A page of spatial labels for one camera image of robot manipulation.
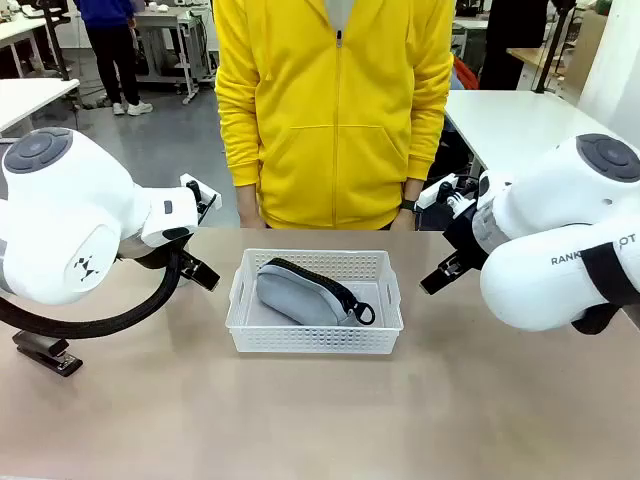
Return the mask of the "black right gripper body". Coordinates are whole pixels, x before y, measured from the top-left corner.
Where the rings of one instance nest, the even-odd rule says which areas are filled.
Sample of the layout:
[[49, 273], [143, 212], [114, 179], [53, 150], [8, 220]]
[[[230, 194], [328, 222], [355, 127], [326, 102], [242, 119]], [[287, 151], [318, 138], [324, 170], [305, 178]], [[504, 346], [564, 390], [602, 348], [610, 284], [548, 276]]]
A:
[[449, 224], [443, 236], [462, 261], [485, 261], [487, 252], [480, 246], [473, 233], [476, 207], [468, 207]]

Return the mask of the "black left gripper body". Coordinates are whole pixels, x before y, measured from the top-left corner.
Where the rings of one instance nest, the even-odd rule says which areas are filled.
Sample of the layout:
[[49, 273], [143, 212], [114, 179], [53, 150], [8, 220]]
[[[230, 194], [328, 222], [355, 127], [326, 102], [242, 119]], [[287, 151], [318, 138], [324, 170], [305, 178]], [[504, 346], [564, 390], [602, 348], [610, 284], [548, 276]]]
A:
[[142, 266], [168, 266], [176, 257], [180, 266], [188, 265], [192, 256], [187, 244], [193, 233], [188, 229], [167, 229], [159, 232], [159, 246], [145, 244], [140, 235], [122, 240], [118, 248], [119, 259], [132, 259]]

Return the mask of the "person's right hand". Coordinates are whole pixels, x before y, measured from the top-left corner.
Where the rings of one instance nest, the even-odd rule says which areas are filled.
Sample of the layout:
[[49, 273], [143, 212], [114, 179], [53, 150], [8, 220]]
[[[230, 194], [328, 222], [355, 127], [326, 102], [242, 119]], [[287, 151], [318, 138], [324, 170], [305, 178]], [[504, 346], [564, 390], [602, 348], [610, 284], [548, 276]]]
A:
[[267, 225], [261, 216], [256, 184], [252, 183], [236, 187], [235, 193], [240, 227], [248, 229], [265, 229]]

